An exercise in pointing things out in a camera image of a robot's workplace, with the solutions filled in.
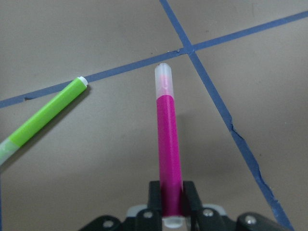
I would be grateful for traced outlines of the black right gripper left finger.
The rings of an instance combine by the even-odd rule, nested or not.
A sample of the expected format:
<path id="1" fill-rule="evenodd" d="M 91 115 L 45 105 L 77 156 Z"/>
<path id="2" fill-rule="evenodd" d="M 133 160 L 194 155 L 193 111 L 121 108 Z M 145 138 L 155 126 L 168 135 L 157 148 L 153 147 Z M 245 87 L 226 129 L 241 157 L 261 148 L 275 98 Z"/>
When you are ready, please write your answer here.
<path id="1" fill-rule="evenodd" d="M 158 180 L 149 182 L 147 211 L 157 213 L 162 218 L 162 197 Z"/>

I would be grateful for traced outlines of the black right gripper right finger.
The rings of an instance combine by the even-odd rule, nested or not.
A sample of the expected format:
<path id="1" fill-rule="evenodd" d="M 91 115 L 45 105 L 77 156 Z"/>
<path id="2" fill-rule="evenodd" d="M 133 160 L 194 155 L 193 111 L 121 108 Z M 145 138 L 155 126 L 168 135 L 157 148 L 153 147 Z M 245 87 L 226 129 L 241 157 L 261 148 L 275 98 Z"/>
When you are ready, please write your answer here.
<path id="1" fill-rule="evenodd" d="M 195 224 L 197 221 L 197 213 L 203 206 L 193 181 L 183 182 L 181 208 L 184 216 L 186 218 L 190 217 L 191 224 Z"/>

